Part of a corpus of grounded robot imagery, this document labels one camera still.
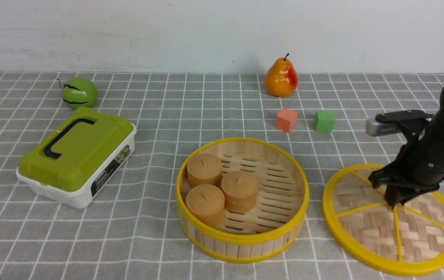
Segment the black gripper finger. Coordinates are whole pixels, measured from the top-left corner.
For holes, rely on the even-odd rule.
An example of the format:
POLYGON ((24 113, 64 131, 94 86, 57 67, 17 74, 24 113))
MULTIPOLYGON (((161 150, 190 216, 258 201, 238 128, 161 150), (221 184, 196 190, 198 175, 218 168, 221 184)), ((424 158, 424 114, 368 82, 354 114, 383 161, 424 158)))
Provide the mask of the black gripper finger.
POLYGON ((386 186, 385 200, 387 204, 394 208, 397 204, 405 205, 413 199, 413 189, 401 186, 386 186))

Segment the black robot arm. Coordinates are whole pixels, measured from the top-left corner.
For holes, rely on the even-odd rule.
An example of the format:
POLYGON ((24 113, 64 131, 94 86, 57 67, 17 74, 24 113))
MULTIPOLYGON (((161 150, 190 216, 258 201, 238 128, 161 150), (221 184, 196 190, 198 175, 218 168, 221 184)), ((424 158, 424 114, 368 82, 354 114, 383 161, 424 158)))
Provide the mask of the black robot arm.
POLYGON ((384 198, 391 207, 439 189, 444 181, 444 86, 439 110, 399 110, 366 120, 365 131, 372 137, 402 133, 407 142, 395 160, 372 172, 368 179, 377 189, 386 186, 384 198))

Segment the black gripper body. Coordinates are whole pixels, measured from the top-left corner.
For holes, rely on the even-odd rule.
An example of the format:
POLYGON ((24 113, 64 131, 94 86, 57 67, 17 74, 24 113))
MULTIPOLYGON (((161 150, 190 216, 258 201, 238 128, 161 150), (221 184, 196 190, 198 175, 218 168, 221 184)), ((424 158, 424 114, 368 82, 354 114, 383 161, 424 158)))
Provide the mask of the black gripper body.
POLYGON ((407 142, 395 160, 369 176, 373 187, 401 186, 435 191, 444 181, 444 118, 422 110, 399 110, 376 115, 381 123, 395 123, 407 142))

